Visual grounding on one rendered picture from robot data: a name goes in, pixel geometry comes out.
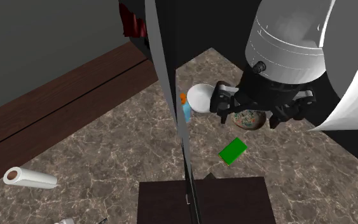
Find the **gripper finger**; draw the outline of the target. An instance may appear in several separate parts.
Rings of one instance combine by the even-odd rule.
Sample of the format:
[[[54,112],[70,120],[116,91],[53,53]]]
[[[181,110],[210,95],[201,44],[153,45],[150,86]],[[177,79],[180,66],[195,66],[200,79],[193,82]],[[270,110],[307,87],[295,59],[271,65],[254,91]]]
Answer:
[[[316,97],[312,89],[298,92],[289,104],[282,106],[275,106],[270,111],[272,112],[269,118],[269,126],[275,129],[280,123],[287,122],[290,119],[302,120],[311,108],[316,103]]]
[[[221,124],[225,124],[231,113],[239,113],[244,110],[235,97],[241,88],[233,87],[225,81],[218,81],[210,98],[210,112],[216,113],[221,118]]]

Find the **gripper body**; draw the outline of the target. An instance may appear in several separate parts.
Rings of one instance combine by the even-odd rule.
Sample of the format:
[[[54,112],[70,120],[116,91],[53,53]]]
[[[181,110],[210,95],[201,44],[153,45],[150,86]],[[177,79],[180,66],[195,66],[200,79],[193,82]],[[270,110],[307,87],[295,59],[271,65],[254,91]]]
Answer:
[[[258,109],[291,105],[293,101],[316,103],[316,96],[309,84],[285,84],[269,80],[245,66],[240,83],[237,85],[236,100],[239,104],[255,102]]]

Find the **white bowl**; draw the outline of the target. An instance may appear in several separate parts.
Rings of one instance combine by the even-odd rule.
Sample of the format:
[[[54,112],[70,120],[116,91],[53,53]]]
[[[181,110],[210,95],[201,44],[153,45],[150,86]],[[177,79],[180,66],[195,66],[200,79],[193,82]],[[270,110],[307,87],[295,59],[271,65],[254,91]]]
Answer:
[[[197,113],[209,113],[213,91],[214,87],[206,83],[193,85],[187,93],[187,100],[192,110]]]

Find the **brown speckled bowl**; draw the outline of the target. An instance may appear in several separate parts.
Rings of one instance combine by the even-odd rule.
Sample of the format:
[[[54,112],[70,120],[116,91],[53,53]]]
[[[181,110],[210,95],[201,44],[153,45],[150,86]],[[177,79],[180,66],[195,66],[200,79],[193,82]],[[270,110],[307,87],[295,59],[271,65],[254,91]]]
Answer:
[[[264,111],[244,110],[231,116],[233,123],[245,130],[258,130],[266,122]]]

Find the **blue bottle with orange cap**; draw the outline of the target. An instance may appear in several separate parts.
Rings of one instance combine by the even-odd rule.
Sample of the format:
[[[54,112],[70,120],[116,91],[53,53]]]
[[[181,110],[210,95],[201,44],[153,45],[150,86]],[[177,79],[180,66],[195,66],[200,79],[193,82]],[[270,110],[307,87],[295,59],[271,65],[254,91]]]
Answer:
[[[188,123],[191,119],[191,106],[188,103],[185,93],[180,93],[180,98],[181,98],[182,109],[184,112],[184,117],[185,117],[186,123]]]

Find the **green book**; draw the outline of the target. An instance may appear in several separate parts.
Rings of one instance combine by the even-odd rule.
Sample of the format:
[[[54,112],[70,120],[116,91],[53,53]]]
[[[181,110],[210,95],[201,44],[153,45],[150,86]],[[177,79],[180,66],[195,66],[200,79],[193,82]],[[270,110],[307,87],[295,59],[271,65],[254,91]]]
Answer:
[[[246,149],[247,145],[236,137],[218,155],[226,165],[231,165]]]

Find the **grey thin upright panel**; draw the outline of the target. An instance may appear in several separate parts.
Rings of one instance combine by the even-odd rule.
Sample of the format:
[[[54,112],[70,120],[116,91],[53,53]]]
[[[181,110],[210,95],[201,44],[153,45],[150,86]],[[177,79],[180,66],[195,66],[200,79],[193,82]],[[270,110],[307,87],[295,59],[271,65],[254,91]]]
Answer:
[[[176,79],[176,1],[145,0],[146,28],[152,61],[161,82],[163,94],[181,140],[186,179],[186,202],[190,209],[191,224],[202,224],[196,185],[191,167],[189,133]]]

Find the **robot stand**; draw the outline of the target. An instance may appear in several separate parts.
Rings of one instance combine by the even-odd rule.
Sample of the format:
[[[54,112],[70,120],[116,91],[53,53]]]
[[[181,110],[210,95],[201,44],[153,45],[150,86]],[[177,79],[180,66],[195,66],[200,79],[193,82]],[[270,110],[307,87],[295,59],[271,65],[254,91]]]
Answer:
[[[263,177],[197,179],[201,224],[276,224]],[[186,182],[139,184],[137,224],[195,224]]]

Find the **red cloth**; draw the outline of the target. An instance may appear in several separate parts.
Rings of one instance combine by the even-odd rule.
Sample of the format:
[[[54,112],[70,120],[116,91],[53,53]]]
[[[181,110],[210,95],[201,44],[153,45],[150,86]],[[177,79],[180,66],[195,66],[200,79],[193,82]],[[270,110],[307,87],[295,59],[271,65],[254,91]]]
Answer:
[[[123,3],[119,4],[124,37],[146,38],[148,36],[143,19],[137,18]]]

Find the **white paper towel roll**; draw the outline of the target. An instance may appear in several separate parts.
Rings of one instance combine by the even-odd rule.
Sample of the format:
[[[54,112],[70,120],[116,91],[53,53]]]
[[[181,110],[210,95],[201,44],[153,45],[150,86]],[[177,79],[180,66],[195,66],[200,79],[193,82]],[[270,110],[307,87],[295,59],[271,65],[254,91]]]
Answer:
[[[57,186],[57,178],[55,176],[21,167],[12,167],[7,170],[3,176],[3,181],[7,185],[41,189],[52,189]]]

